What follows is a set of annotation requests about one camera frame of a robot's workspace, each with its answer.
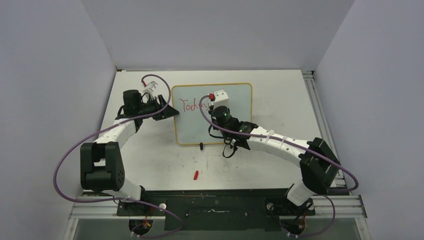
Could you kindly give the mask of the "red marker cap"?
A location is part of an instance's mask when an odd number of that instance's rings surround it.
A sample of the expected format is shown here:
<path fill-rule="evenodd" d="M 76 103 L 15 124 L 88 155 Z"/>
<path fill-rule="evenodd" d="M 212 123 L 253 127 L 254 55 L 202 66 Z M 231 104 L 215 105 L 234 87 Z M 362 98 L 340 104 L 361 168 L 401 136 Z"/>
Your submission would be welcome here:
<path fill-rule="evenodd" d="M 194 173 L 193 179 L 194 180 L 197 180 L 198 179 L 198 176 L 199 176 L 199 171 L 196 170 L 195 173 Z"/>

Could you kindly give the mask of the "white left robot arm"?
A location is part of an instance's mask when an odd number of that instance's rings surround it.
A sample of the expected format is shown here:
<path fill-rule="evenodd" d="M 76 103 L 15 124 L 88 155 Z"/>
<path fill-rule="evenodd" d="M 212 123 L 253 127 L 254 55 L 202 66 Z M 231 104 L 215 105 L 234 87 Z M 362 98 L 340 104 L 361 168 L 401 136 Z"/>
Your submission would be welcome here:
<path fill-rule="evenodd" d="M 144 188 L 126 178 L 121 148 L 138 132 L 145 119 L 160 121 L 179 114 L 161 94 L 143 102 L 143 95 L 138 90 L 124 91 L 123 105 L 114 121 L 116 127 L 80 147 L 82 188 L 124 201 L 131 199 L 130 210 L 138 216 L 144 215 L 149 210 L 149 201 L 142 197 Z"/>

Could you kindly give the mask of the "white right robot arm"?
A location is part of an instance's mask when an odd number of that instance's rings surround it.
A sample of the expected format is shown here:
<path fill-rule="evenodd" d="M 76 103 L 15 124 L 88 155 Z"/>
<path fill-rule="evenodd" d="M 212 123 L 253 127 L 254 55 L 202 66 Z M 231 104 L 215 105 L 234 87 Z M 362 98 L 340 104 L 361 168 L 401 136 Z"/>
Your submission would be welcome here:
<path fill-rule="evenodd" d="M 300 168 L 301 180 L 294 183 L 283 199 L 283 209 L 296 214 L 313 195 L 326 195 L 337 175 L 334 164 L 340 162 L 328 144 L 316 137 L 312 141 L 287 138 L 255 123 L 232 117 L 226 106 L 211 106 L 208 110 L 213 128 L 234 149 L 244 148 L 264 152 L 286 160 Z"/>

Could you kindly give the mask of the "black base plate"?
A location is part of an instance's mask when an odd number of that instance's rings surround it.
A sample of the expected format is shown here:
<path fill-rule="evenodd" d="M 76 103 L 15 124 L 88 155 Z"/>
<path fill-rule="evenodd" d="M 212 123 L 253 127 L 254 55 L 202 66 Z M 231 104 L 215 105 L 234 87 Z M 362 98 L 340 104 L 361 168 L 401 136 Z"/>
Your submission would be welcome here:
<path fill-rule="evenodd" d="M 164 229 L 183 226 L 185 231 L 279 231 L 279 217 L 292 224 L 303 216 L 314 216 L 311 198 L 301 207 L 286 198 L 286 188 L 230 190 L 148 190 L 142 201 L 159 206 L 175 216 L 148 205 L 119 202 L 119 217 L 164 217 Z"/>

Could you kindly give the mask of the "aluminium right side rail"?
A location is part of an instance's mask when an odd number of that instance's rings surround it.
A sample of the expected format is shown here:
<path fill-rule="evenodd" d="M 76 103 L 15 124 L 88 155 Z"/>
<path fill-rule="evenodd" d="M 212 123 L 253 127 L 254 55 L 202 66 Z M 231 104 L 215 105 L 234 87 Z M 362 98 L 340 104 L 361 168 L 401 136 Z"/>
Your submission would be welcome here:
<path fill-rule="evenodd" d="M 319 97 L 318 88 L 314 78 L 314 72 L 311 70 L 306 70 L 302 71 L 301 73 L 317 120 L 321 138 L 327 142 L 334 155 L 339 159 L 328 121 Z"/>

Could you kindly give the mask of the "aluminium front frame rail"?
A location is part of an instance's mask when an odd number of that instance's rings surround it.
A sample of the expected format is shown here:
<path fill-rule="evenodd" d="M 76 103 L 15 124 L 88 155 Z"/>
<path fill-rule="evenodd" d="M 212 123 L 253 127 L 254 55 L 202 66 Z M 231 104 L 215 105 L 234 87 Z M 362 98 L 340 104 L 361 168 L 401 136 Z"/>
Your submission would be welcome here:
<path fill-rule="evenodd" d="M 371 235 L 367 226 L 366 210 L 361 195 L 333 195 L 329 196 L 334 204 L 335 217 L 354 219 L 361 240 L 370 240 Z M 323 196 L 313 196 L 312 198 L 315 215 L 317 219 L 331 219 L 333 216 L 330 201 Z M 142 220 L 144 215 L 119 215 L 120 206 L 113 201 L 101 201 L 92 203 L 74 203 L 69 219 L 113 219 L 113 220 Z"/>

